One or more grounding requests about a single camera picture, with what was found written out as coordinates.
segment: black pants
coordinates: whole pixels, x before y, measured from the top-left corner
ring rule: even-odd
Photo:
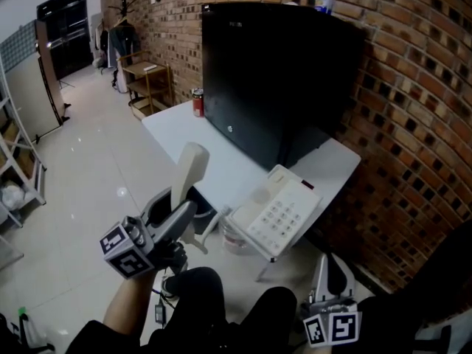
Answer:
[[[169,278],[165,288],[180,297],[164,332],[192,347],[205,341],[246,352],[284,353],[294,320],[296,298],[284,287],[267,290],[239,325],[226,322],[223,285],[211,268],[194,268]]]

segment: doorway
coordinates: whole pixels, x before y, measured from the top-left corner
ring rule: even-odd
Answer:
[[[57,79],[91,64],[87,0],[48,0],[38,5],[37,15],[46,23]]]

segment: white plastic bag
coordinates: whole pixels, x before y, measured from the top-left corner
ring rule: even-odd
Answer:
[[[1,201],[9,211],[19,209],[24,201],[24,190],[15,182],[7,181],[1,187]]]

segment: hanging jacket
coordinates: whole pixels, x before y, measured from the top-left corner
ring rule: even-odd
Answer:
[[[126,56],[141,49],[139,37],[134,26],[123,23],[109,32],[111,44],[120,56]]]

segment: white telephone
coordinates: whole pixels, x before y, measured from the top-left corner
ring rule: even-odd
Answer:
[[[185,199],[189,188],[205,174],[209,153],[197,143],[187,143],[176,171],[171,191],[172,211]],[[207,254],[205,240],[220,219],[226,222],[264,257],[271,260],[279,256],[290,244],[307,219],[317,208],[321,198],[313,186],[282,165],[276,165],[262,185],[238,208],[225,207],[209,223],[201,242],[195,239],[189,226],[181,236]]]
[[[319,205],[313,186],[282,165],[224,219],[264,257],[279,256]]]

